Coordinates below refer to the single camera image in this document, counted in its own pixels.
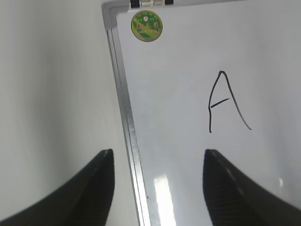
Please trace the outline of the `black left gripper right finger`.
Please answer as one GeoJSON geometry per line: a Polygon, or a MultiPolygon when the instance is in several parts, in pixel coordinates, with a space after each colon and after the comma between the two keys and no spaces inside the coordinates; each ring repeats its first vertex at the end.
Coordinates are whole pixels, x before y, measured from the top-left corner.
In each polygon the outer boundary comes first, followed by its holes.
{"type": "Polygon", "coordinates": [[[299,226],[300,209],[276,197],[220,152],[207,149],[203,194],[214,226],[299,226]]]}

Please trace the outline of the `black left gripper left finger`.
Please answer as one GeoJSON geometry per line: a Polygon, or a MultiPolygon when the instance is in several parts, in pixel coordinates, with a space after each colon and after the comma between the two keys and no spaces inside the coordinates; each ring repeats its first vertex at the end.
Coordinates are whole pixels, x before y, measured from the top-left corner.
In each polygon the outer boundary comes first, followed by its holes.
{"type": "Polygon", "coordinates": [[[115,188],[113,150],[100,151],[80,172],[2,226],[104,226],[115,188]]]}

